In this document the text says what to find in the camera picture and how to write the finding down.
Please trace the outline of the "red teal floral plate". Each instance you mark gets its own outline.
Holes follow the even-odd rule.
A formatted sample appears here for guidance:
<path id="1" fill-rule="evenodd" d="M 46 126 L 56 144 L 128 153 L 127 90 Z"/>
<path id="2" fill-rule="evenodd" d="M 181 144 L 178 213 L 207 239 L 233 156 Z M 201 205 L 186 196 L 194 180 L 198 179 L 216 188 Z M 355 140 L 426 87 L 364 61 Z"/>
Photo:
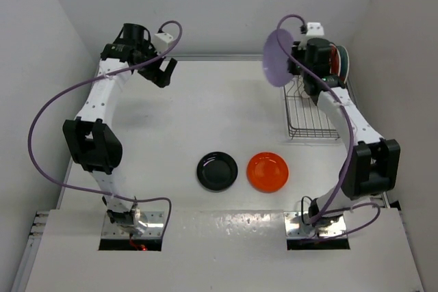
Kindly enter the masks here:
<path id="1" fill-rule="evenodd" d="M 342 45 L 337 46 L 339 58 L 340 58 L 340 78 L 345 83 L 348 80 L 348 75 L 350 72 L 350 57 L 346 47 Z"/>
<path id="2" fill-rule="evenodd" d="M 331 73 L 340 76 L 341 72 L 341 57 L 339 50 L 335 44 L 331 44 Z"/>

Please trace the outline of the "orange plate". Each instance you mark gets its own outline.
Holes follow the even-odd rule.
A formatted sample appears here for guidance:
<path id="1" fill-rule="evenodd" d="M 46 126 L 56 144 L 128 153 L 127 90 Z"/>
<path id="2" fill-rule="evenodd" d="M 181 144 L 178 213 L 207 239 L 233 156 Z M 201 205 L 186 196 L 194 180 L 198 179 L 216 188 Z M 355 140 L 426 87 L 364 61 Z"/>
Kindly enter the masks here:
<path id="1" fill-rule="evenodd" d="M 289 179 L 289 168 L 281 156 L 273 152 L 260 152 L 249 160 L 246 176 L 253 188 L 270 194 L 285 186 Z"/>

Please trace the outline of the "black plate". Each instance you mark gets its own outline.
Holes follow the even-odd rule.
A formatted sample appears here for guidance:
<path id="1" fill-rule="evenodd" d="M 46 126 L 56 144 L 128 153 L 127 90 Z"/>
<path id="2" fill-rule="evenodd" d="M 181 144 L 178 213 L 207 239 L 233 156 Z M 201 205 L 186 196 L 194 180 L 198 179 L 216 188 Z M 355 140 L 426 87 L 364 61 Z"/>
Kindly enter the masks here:
<path id="1" fill-rule="evenodd" d="M 196 167 L 200 185 L 210 192 L 222 192 L 234 184 L 238 176 L 235 159 L 225 152 L 210 152 L 204 155 Z"/>

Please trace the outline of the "purple plate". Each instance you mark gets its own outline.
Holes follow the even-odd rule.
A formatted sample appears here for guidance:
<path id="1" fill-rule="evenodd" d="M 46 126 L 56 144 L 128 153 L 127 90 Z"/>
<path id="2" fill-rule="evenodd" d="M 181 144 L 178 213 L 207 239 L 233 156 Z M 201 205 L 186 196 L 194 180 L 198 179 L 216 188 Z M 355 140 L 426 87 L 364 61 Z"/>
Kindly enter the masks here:
<path id="1" fill-rule="evenodd" d="M 271 85 L 280 88 L 292 80 L 292 74 L 288 71 L 289 57 L 280 47 L 277 38 L 287 51 L 291 50 L 294 40 L 290 32 L 285 29 L 278 29 L 268 36 L 263 46 L 262 66 L 264 75 Z"/>

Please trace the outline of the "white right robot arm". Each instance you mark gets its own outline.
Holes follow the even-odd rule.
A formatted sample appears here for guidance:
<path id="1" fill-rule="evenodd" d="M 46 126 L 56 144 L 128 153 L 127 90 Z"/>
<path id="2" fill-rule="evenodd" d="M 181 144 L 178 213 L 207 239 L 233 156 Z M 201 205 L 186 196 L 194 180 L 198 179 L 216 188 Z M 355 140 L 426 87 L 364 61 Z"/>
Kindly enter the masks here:
<path id="1" fill-rule="evenodd" d="M 352 101 L 345 82 L 331 71 L 332 44 L 324 38 L 295 41 L 288 70 L 300 75 L 305 93 L 335 127 L 347 150 L 337 184 L 311 201 L 304 224 L 324 227 L 368 196 L 392 190 L 401 147 L 378 133 Z"/>

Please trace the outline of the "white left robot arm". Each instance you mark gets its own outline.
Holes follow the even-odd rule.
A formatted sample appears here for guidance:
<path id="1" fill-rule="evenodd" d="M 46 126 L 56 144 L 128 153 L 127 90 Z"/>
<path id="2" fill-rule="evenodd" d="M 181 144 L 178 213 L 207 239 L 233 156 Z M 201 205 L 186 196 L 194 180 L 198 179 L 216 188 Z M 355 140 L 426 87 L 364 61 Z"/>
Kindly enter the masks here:
<path id="1" fill-rule="evenodd" d="M 121 168 L 123 146 L 112 130 L 118 99 L 133 73 L 164 88 L 177 65 L 170 59 L 162 68 L 162 53 L 175 43 L 169 33 L 151 34 L 141 25 L 125 23 L 116 39 L 100 55 L 98 81 L 92 84 L 85 104 L 62 131 L 73 161 L 89 172 L 104 193 L 103 201 L 112 224 L 132 237 L 142 236 L 148 220 L 135 196 L 127 193 Z"/>

